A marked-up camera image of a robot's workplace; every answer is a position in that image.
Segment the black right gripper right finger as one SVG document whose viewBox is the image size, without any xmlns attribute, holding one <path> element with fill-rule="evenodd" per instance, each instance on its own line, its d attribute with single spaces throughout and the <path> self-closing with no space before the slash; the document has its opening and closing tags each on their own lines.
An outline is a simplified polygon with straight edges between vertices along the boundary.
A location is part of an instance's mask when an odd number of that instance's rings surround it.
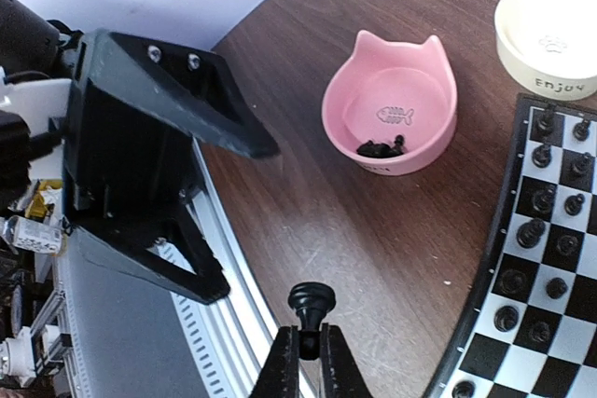
<svg viewBox="0 0 597 398">
<path fill-rule="evenodd" d="M 337 325 L 323 324 L 319 359 L 321 397 L 368 397 L 368 386 Z"/>
</svg>

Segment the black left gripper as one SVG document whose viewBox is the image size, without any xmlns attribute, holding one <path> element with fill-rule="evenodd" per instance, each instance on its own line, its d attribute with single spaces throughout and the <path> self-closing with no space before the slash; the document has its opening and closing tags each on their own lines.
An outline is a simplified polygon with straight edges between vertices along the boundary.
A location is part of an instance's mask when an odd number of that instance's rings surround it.
<svg viewBox="0 0 597 398">
<path fill-rule="evenodd" d="M 67 217 L 93 264 L 209 305 L 229 294 L 188 211 L 201 189 L 193 145 L 279 154 L 226 60 L 117 32 L 84 35 L 65 139 Z"/>
</svg>

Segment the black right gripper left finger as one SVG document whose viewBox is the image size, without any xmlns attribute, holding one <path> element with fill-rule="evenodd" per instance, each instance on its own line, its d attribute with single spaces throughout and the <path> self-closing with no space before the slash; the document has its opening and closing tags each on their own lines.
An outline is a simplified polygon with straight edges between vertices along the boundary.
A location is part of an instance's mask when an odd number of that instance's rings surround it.
<svg viewBox="0 0 597 398">
<path fill-rule="evenodd" d="M 299 347 L 298 328 L 280 327 L 251 398 L 299 397 Z"/>
</svg>

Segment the black pawn thirteenth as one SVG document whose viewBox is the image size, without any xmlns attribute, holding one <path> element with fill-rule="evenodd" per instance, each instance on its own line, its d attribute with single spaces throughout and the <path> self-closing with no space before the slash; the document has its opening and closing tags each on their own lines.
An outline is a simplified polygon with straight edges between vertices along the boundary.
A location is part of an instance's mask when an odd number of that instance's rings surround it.
<svg viewBox="0 0 597 398">
<path fill-rule="evenodd" d="M 288 306 L 300 320 L 299 356 L 305 361 L 319 357 L 320 327 L 327 314 L 336 307 L 334 290 L 318 281 L 296 284 L 290 291 Z"/>
</svg>

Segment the pink cat-shaped bowl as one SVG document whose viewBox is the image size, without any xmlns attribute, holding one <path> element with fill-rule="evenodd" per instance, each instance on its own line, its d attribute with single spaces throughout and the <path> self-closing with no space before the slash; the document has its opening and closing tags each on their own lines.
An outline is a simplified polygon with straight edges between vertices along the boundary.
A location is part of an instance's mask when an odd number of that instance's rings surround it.
<svg viewBox="0 0 597 398">
<path fill-rule="evenodd" d="M 344 156 L 369 172 L 400 176 L 427 167 L 446 151 L 457 105 L 455 76 L 438 36 L 415 44 L 361 30 L 326 87 L 321 114 L 328 140 Z M 356 154 L 369 140 L 393 146 L 398 134 L 405 137 L 401 156 Z"/>
</svg>

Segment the black pawn twelfth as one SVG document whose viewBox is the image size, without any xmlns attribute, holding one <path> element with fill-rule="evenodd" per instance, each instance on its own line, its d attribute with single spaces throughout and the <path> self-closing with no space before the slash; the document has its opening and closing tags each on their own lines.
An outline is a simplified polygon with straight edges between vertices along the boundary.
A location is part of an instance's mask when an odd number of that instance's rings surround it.
<svg viewBox="0 0 597 398">
<path fill-rule="evenodd" d="M 546 294 L 551 299 L 559 299 L 568 291 L 566 281 L 560 277 L 552 278 L 546 285 Z"/>
</svg>

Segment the black chess piece tall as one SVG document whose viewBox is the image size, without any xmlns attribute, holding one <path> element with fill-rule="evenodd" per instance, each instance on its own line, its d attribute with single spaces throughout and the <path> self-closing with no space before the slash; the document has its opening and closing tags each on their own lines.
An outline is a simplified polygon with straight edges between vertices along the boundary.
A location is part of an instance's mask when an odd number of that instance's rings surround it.
<svg viewBox="0 0 597 398">
<path fill-rule="evenodd" d="M 546 229 L 545 222 L 539 218 L 533 218 L 523 223 L 517 231 L 517 242 L 523 249 L 531 249 L 540 241 Z"/>
</svg>

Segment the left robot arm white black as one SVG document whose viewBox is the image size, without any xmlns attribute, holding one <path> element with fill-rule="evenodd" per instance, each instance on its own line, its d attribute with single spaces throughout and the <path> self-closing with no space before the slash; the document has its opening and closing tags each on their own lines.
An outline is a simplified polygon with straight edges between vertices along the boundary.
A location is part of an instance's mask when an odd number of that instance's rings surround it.
<svg viewBox="0 0 597 398">
<path fill-rule="evenodd" d="M 279 147 L 211 52 L 106 29 L 84 33 L 1 0 L 1 206 L 58 163 L 62 227 L 89 259 L 212 304 L 223 268 L 189 207 L 204 178 L 193 146 L 246 158 Z"/>
</svg>

